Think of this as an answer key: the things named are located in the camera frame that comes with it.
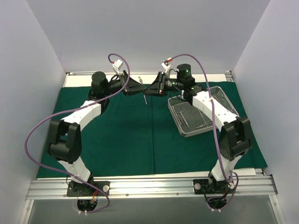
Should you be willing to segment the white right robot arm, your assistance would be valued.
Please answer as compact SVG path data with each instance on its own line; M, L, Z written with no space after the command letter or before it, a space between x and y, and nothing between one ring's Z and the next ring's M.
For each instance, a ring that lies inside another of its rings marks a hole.
M176 73L176 78L169 78L165 72L159 72L155 81L143 93L162 97L168 91L180 91L185 101L212 121L218 160L207 186L210 191L217 193L224 188L224 181L233 181L235 165L252 147L250 120L227 110L212 96L210 87L196 84L189 64L178 65Z

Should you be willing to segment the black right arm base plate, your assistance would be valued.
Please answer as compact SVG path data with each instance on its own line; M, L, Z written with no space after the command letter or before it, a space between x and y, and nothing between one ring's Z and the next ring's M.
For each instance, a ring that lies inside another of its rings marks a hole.
M233 193L233 189L229 187L226 181L216 181L213 178L193 179L194 193L203 194L225 194Z

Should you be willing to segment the metal mesh instrument tray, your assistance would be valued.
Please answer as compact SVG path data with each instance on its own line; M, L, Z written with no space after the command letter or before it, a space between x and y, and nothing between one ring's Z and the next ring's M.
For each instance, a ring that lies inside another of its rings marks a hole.
M226 108L226 110L239 115L237 110L234 108L233 104L228 99L227 95L224 93L223 89L219 86L215 86L211 88L211 94L215 100L217 100L222 106ZM197 128L198 126L212 122L202 111L191 106L188 102L184 102L177 98L169 98L168 99L168 108L174 119L174 122L178 128L178 131L183 137L191 137L194 135L198 135L201 133L205 133L211 131L213 129L213 125L205 126L202 128ZM190 127L187 127L181 118L180 114L177 114L178 110L182 110L183 115L185 116Z

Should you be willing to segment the green surgical cloth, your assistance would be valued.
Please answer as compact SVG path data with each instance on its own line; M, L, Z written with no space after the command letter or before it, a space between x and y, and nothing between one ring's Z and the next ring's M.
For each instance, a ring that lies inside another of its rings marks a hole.
M236 84L223 89L240 116L246 116ZM81 106L90 87L61 88L53 113ZM152 175L211 170L218 157L212 131L182 137L168 109L168 97L110 99L106 111L82 131L81 158L94 176ZM253 135L253 147L235 168L268 167Z

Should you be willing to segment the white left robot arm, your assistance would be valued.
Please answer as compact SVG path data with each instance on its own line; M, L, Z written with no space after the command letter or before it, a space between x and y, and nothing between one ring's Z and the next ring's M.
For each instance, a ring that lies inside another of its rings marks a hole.
M105 73L97 71L92 75L88 99L79 110L61 120L50 122L47 153L54 157L68 172L78 191L88 196L94 191L92 174L81 159L82 130L108 107L108 96L122 91L124 95L135 95L145 90L141 80L135 81L126 71L108 80Z

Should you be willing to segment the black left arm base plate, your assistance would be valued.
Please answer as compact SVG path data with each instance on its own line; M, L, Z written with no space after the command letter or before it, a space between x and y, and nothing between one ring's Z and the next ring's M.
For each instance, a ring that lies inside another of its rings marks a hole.
M107 196L109 195L110 182L109 181L95 181L92 183L93 186L99 188ZM75 181L68 183L68 189L66 195L68 197L82 197L82 196L93 196L96 189Z

